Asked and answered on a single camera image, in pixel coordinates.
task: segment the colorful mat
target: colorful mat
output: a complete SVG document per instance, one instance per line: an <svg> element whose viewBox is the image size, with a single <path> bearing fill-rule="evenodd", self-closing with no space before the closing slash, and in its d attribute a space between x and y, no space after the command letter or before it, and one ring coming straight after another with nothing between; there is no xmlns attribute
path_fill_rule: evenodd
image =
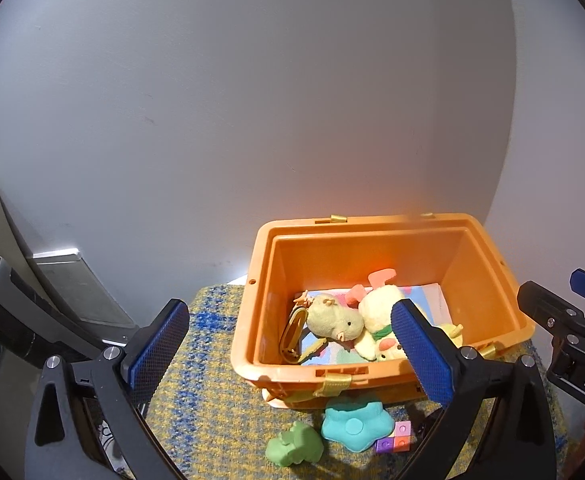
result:
<svg viewBox="0 0 585 480"><path fill-rule="evenodd" d="M326 442L317 465L278 468L264 457L268 439L302 420L319 429L323 412L270 408L260 392L230 366L230 346L243 292L242 286L202 289L190 304L190 330L165 373L150 405L147 422L161 445L189 480L205 479L391 479L410 453L351 453ZM530 342L512 348L506 360L537 353ZM567 452L566 428L555 393L547 396L556 435L557 466ZM449 477L463 472L473 456L490 413L485 401L469 439ZM395 420L421 419L438 407L427 400L387 407Z"/></svg>

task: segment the orange storage box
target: orange storage box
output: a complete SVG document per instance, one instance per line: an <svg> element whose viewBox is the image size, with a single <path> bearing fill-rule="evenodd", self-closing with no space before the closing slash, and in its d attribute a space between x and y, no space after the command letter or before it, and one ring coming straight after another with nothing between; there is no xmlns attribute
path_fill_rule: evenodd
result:
<svg viewBox="0 0 585 480"><path fill-rule="evenodd" d="M273 406L318 408L326 396L373 388L383 402L423 393L406 359L289 365L279 341L304 290L367 285L392 267L395 285L438 283L464 345L497 352L530 338L518 284L481 224L465 214L275 221L258 232L232 343L235 371Z"/></svg>

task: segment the metal bolt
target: metal bolt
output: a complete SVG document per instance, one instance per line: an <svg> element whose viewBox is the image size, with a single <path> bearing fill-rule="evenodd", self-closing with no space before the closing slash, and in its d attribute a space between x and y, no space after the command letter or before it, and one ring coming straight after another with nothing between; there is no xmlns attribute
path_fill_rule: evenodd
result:
<svg viewBox="0 0 585 480"><path fill-rule="evenodd" d="M477 357L477 351L472 346L462 346L460 352L464 359L473 360Z"/></svg>
<svg viewBox="0 0 585 480"><path fill-rule="evenodd" d="M535 358L532 355L522 355L522 365L532 368L535 366Z"/></svg>
<svg viewBox="0 0 585 480"><path fill-rule="evenodd" d="M52 357L48 357L46 359L46 366L48 368L54 368L55 366L57 366L59 363L61 362L61 359L59 359L59 356L57 355L53 355Z"/></svg>
<svg viewBox="0 0 585 480"><path fill-rule="evenodd" d="M112 359L115 359L116 357L119 357L119 354L121 354L121 352L122 351L119 349L118 346L109 346L108 348L106 348L106 350L104 350L104 357L110 361Z"/></svg>

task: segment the green toy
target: green toy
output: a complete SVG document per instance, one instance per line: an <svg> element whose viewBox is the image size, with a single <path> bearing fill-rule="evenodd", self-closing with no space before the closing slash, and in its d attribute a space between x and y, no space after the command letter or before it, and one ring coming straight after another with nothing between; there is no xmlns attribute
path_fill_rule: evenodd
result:
<svg viewBox="0 0 585 480"><path fill-rule="evenodd" d="M282 431L271 438L266 446L266 458L279 467L290 464L319 462L324 452L321 437L311 426L296 420L290 430Z"/></svg>

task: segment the white wall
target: white wall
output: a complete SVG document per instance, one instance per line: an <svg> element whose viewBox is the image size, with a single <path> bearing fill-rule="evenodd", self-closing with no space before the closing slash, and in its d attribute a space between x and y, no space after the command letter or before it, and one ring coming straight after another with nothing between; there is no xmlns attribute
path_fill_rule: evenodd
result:
<svg viewBox="0 0 585 480"><path fill-rule="evenodd" d="M485 218L514 53L509 0L5 0L0 193L145 324L271 219Z"/></svg>
<svg viewBox="0 0 585 480"><path fill-rule="evenodd" d="M513 0L517 86L508 153L486 227L518 280L585 312L570 273L585 269L585 10L577 0ZM546 364L551 338L534 342ZM585 408L562 396L579 434Z"/></svg>

